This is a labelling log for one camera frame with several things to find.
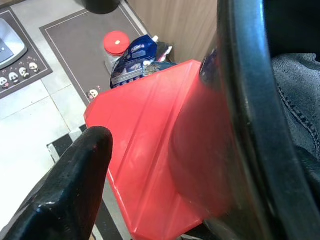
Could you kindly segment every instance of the red jar lid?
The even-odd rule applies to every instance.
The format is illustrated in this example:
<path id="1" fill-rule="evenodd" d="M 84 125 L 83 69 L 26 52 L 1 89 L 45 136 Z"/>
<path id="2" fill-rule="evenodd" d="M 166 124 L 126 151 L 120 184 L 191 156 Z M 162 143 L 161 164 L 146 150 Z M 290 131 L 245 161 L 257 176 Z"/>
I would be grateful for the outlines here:
<path id="1" fill-rule="evenodd" d="M 130 38 L 122 31 L 112 31 L 105 35 L 103 45 L 108 54 L 121 56 L 129 47 Z"/>

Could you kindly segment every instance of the wooden wall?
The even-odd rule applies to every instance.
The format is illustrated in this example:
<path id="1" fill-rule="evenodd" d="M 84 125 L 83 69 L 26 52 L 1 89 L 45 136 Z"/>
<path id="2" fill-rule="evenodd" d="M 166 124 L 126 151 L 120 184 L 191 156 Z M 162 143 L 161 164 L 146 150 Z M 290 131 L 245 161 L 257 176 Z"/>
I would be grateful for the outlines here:
<path id="1" fill-rule="evenodd" d="M 174 59 L 202 61 L 217 29 L 218 0 L 127 0 L 152 36 L 173 44 Z"/>

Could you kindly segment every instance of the white tile floor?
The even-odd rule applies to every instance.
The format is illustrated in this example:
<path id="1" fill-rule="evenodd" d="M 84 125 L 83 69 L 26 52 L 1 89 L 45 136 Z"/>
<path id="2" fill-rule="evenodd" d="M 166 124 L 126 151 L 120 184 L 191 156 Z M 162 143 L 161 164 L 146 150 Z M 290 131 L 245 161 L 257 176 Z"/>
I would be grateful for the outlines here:
<path id="1" fill-rule="evenodd" d="M 53 166 L 46 145 L 84 124 L 86 109 L 39 28 L 83 9 L 75 0 L 12 6 L 53 73 L 0 99 L 0 230 Z"/>

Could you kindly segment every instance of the blue snack bag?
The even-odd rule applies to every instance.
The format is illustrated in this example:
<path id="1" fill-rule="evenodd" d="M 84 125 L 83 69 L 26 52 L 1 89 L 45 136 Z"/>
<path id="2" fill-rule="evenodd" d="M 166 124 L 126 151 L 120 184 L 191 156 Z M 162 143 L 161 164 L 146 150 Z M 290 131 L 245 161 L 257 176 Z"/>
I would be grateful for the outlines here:
<path id="1" fill-rule="evenodd" d="M 144 76 L 144 61 L 154 61 L 157 48 L 158 45 L 148 35 L 134 40 L 112 69 L 111 89 L 142 78 Z"/>

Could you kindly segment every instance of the gray mat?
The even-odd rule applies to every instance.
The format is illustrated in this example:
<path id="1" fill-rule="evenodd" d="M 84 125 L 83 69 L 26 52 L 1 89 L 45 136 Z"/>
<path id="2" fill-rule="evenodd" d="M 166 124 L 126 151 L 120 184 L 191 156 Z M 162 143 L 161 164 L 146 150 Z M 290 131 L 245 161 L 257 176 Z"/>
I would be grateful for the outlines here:
<path id="1" fill-rule="evenodd" d="M 28 51 L 24 56 L 0 71 L 0 78 L 5 78 L 7 81 L 5 84 L 2 82 L 0 86 L 0 99 L 2 99 L 17 90 L 42 79 L 44 76 L 52 73 L 52 70 L 10 7 L 0 10 L 0 18 L 4 19 L 15 30 L 28 48 Z M 37 72 L 34 72 L 29 68 L 30 63 L 36 63 L 38 66 Z M 28 79 L 25 79 L 20 75 L 19 69 L 21 68 L 25 68 L 29 73 Z M 16 73 L 16 76 L 18 76 L 18 82 L 15 84 L 9 78 L 9 74 L 12 75 L 12 73 Z"/>
<path id="2" fill-rule="evenodd" d="M 122 5 L 105 15 L 82 10 L 40 30 L 86 105 L 92 101 L 89 91 L 102 93 L 110 89 L 104 36 L 122 31 L 132 41 L 143 35 Z"/>

